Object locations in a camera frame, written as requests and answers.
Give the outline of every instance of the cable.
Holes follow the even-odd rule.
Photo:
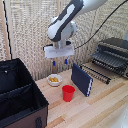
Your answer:
[[[102,23],[102,25],[99,27],[99,29],[93,34],[93,36],[87,41],[85,42],[84,44],[76,47],[75,49],[78,49],[80,47],[82,47],[83,45],[87,44],[98,32],[99,30],[102,28],[102,26],[105,24],[105,22],[111,17],[111,15],[113,15],[114,12],[116,12],[116,10],[118,10],[118,8],[120,8],[124,3],[128,2],[128,0],[125,0],[123,3],[121,3],[107,18],[106,20]]]

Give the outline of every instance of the black storage bin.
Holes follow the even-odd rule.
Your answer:
[[[0,62],[0,128],[45,128],[48,105],[20,59]]]

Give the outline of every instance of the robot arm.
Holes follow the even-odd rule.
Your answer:
[[[74,55],[74,47],[70,37],[77,31],[75,22],[72,19],[77,16],[93,11],[103,5],[107,0],[71,0],[62,13],[52,19],[48,28],[48,37],[53,41],[52,46],[44,47],[46,58],[56,58]]]

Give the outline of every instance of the small bowl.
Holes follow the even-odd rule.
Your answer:
[[[50,77],[51,77],[51,78],[54,78],[54,77],[58,78],[59,82],[51,82],[51,81],[49,80]],[[61,85],[62,77],[61,77],[60,75],[57,75],[57,74],[51,74],[51,75],[49,75],[49,76],[47,77],[47,80],[48,80],[48,83],[49,83],[51,86],[56,87],[56,86]]]

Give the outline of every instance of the plastic cup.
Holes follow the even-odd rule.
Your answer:
[[[75,88],[70,85],[65,85],[62,87],[62,90],[63,90],[63,100],[66,102],[70,102],[75,92]]]

